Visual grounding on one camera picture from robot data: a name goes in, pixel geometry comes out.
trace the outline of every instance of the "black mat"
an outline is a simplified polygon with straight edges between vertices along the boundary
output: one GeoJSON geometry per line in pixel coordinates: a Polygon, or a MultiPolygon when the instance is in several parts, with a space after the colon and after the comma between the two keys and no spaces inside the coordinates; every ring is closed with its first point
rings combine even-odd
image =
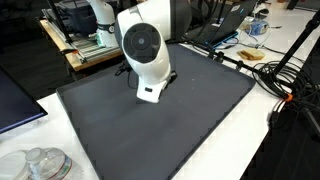
{"type": "Polygon", "coordinates": [[[57,90],[101,179],[170,179],[255,84],[180,45],[168,49],[179,77],[159,104],[137,104],[115,69],[57,90]]]}

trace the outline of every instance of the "white container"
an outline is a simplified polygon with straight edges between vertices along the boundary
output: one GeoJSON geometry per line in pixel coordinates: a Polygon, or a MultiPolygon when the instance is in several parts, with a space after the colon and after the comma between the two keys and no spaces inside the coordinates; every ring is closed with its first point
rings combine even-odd
{"type": "Polygon", "coordinates": [[[17,151],[0,158],[0,180],[28,179],[26,153],[17,151]]]}

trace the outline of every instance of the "table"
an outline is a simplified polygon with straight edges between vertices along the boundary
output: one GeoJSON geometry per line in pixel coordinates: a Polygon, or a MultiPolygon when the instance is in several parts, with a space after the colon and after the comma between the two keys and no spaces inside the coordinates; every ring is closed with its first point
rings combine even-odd
{"type": "MultiPolygon", "coordinates": [[[[281,5],[273,4],[266,20],[271,26],[281,25],[283,28],[271,29],[271,36],[266,41],[266,46],[286,52],[303,31],[312,15],[312,12],[302,10],[286,11],[281,5]]],[[[319,34],[318,28],[295,55],[306,59],[319,34]]],[[[266,36],[267,34],[257,38],[261,42],[266,36]]],[[[246,38],[243,41],[246,44],[250,42],[254,41],[251,38],[246,38]]],[[[224,52],[229,57],[239,59],[235,52],[243,48],[245,47],[238,45],[224,52]]],[[[279,60],[282,57],[282,55],[262,51],[266,53],[264,60],[245,61],[245,63],[253,66],[259,62],[279,60]]],[[[302,65],[294,59],[291,62],[302,65]]],[[[241,72],[249,74],[245,69],[242,69],[241,72]]],[[[173,179],[240,179],[268,132],[267,120],[278,101],[279,99],[267,94],[258,85],[255,86],[198,148],[173,179]]],[[[5,134],[0,135],[0,157],[20,149],[57,147],[83,167],[84,179],[97,179],[97,175],[80,145],[57,95],[53,94],[43,98],[39,100],[39,103],[48,111],[48,119],[41,120],[39,125],[31,127],[23,134],[13,135],[12,138],[6,138],[5,134]]]]}
{"type": "MultiPolygon", "coordinates": [[[[42,29],[45,31],[45,33],[47,33],[50,38],[53,40],[53,42],[57,45],[58,49],[64,50],[64,49],[68,49],[68,45],[66,42],[64,42],[64,40],[58,35],[58,33],[49,26],[48,24],[49,22],[46,19],[40,20],[39,24],[42,27],[42,29]]],[[[97,60],[94,61],[87,61],[85,63],[81,63],[80,60],[72,53],[66,54],[65,55],[65,59],[68,63],[68,65],[71,66],[72,70],[75,72],[78,72],[80,70],[84,70],[86,68],[92,67],[94,65],[97,65],[99,63],[102,63],[104,61],[107,60],[111,60],[115,57],[118,57],[122,55],[122,52],[119,50],[115,53],[109,54],[107,56],[103,56],[97,60]]]]}

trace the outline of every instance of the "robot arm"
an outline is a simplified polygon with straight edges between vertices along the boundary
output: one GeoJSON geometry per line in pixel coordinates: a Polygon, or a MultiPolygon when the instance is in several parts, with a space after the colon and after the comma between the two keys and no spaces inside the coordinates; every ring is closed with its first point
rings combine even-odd
{"type": "Polygon", "coordinates": [[[114,36],[113,8],[103,0],[87,0],[97,18],[96,39],[100,47],[118,47],[114,36]]]}
{"type": "Polygon", "coordinates": [[[137,97],[157,103],[171,78],[166,40],[182,36],[191,22],[188,0],[148,0],[118,14],[115,35],[139,75],[137,97]]]}

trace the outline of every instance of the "orange object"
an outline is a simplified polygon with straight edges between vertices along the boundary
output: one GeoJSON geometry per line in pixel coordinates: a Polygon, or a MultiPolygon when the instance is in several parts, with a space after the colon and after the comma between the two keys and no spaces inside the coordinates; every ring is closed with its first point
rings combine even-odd
{"type": "Polygon", "coordinates": [[[290,102],[293,99],[293,95],[292,94],[288,94],[287,99],[285,99],[286,102],[290,102]]]}

